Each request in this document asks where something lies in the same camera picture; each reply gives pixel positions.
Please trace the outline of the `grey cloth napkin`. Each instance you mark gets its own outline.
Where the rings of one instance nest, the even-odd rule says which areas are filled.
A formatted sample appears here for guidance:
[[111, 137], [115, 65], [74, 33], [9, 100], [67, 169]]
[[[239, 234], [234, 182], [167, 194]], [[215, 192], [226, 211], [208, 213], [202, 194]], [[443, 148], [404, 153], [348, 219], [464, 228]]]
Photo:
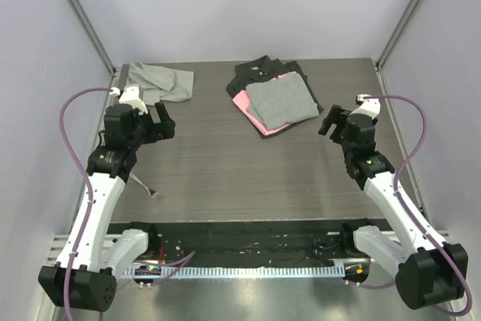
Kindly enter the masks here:
[[182, 102], [192, 98], [195, 73], [131, 62], [126, 85], [142, 88], [142, 100], [147, 105], [159, 101]]

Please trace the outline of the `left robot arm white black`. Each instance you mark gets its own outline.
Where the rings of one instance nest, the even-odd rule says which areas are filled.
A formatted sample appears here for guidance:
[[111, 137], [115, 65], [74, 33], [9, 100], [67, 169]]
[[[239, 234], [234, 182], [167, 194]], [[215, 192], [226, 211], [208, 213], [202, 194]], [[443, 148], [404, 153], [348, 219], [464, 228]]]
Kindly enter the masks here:
[[116, 203], [126, 187], [136, 152], [145, 144], [174, 137], [175, 122], [162, 102], [155, 104], [159, 121], [130, 104], [106, 110], [99, 144], [88, 158], [86, 189], [76, 220], [53, 266], [45, 265], [38, 282], [57, 307], [104, 313], [112, 304], [123, 273], [141, 257], [154, 259], [161, 247], [152, 223], [131, 222], [106, 250], [105, 238]]

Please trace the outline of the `silver metal fork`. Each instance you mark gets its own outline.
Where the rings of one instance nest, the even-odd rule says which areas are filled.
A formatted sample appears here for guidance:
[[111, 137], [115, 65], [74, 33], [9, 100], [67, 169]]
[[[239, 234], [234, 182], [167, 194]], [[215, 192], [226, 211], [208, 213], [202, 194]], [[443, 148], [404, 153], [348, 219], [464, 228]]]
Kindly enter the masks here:
[[129, 175], [129, 178], [132, 179], [134, 182], [136, 182], [137, 184], [139, 184], [140, 186], [142, 186], [146, 191], [147, 193], [149, 194], [149, 196], [151, 198], [153, 198], [154, 200], [156, 201], [161, 201], [163, 199], [163, 196], [157, 192], [156, 190], [150, 188], [148, 185], [146, 185], [139, 177], [137, 177], [136, 175], [134, 175], [133, 173], [131, 173]]

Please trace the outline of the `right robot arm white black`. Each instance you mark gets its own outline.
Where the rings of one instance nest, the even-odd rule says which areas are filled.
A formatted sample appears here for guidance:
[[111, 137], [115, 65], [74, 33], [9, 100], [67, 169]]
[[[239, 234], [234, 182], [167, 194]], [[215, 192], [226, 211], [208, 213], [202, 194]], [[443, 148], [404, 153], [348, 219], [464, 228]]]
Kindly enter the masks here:
[[375, 125], [380, 103], [358, 101], [354, 111], [333, 105], [319, 130], [343, 151], [347, 174], [382, 211], [396, 239], [362, 223], [344, 226], [340, 250], [349, 257], [364, 253], [394, 280], [402, 301], [417, 310], [468, 296], [468, 254], [436, 231], [409, 199], [390, 161], [376, 149]]

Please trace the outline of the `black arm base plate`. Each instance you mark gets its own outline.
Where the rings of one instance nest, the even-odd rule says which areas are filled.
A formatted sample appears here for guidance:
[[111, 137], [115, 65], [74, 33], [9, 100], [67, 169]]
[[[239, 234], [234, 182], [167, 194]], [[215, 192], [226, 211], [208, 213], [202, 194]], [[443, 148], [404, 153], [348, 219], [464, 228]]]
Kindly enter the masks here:
[[147, 255], [173, 262], [192, 253], [196, 268], [324, 267], [359, 256], [356, 226], [390, 230], [383, 219], [153, 223], [158, 239]]

